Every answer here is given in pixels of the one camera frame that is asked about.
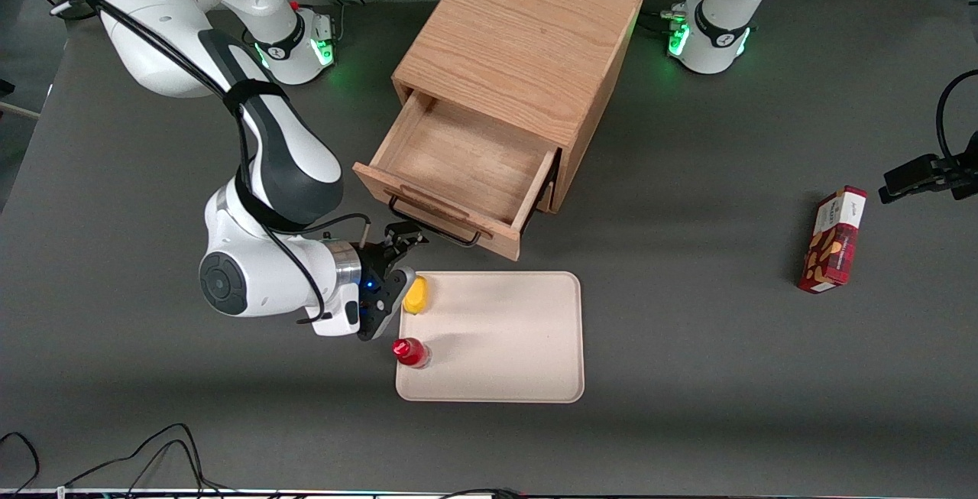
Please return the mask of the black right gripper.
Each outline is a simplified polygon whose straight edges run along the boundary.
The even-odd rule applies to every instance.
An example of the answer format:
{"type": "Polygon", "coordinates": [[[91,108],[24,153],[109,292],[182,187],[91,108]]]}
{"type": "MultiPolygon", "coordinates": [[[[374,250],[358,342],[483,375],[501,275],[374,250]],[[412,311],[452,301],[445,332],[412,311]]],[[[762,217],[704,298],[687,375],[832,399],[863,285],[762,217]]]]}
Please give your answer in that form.
{"type": "Polygon", "coordinates": [[[394,222],[384,231],[384,244],[357,248],[361,265],[359,283],[360,340],[380,338],[400,310],[406,294],[415,283],[415,271],[400,265],[406,248],[423,243],[422,228],[413,222],[394,222]]]}

